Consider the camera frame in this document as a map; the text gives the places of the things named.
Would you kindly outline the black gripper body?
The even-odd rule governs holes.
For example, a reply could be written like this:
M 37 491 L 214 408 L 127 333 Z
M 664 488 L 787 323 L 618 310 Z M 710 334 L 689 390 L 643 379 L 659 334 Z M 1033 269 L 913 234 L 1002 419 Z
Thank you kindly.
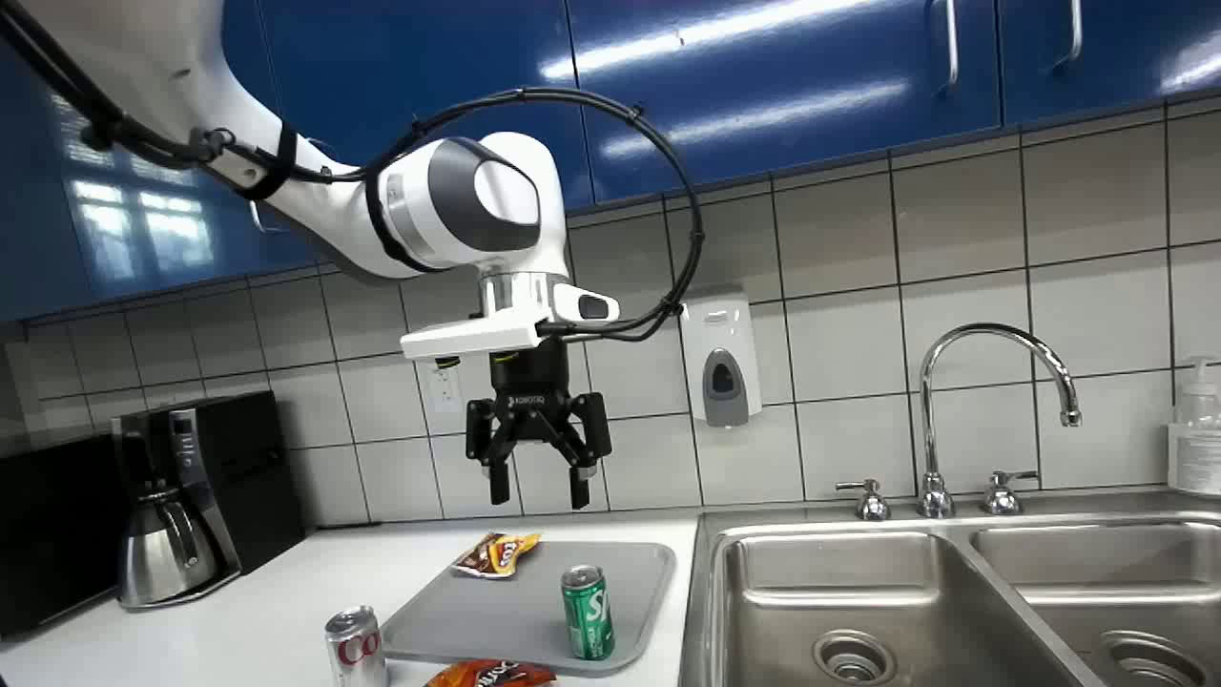
M 491 395 L 465 403 L 465 454 L 504 460 L 520 442 L 551 442 L 567 464 L 596 464 L 610 451 L 600 394 L 567 390 L 567 348 L 540 338 L 531 351 L 490 357 Z

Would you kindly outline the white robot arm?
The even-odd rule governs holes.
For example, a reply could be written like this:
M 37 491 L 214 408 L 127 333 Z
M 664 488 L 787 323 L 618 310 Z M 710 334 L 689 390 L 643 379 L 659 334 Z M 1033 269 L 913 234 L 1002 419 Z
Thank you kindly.
M 201 166 L 371 279 L 476 269 L 481 313 L 416 328 L 400 351 L 490 362 L 465 454 L 491 498 L 512 497 L 515 445 L 544 442 L 584 505 L 610 433 L 604 402 L 567 385 L 566 338 L 610 323 L 618 302 L 572 281 L 552 154 L 501 131 L 339 162 L 240 84 L 220 14 L 225 0 L 0 0 L 4 39 L 85 114 L 93 147 Z

